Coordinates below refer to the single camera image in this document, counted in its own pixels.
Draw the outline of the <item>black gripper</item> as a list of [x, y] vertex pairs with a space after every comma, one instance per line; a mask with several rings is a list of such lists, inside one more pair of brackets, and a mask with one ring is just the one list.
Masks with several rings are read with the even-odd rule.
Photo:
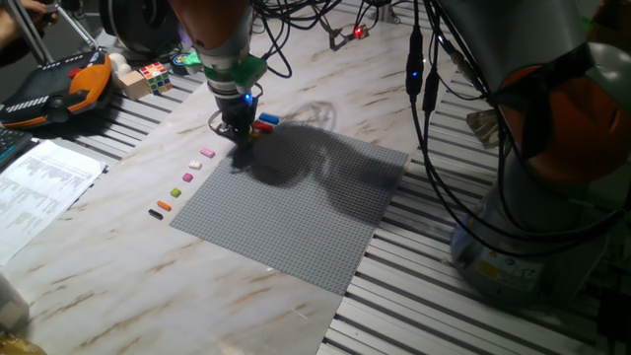
[[[231, 98], [216, 97], [222, 121], [226, 124], [227, 137], [242, 147], [253, 143], [251, 125], [254, 122], [258, 97], [252, 93], [237, 94]], [[236, 127], [242, 127], [241, 133]]]

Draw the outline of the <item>bare person hand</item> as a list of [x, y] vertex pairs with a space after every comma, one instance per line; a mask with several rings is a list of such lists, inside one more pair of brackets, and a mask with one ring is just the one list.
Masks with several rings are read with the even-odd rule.
[[48, 12], [46, 5], [36, 0], [20, 0], [34, 23], [53, 24], [58, 21], [57, 12]]

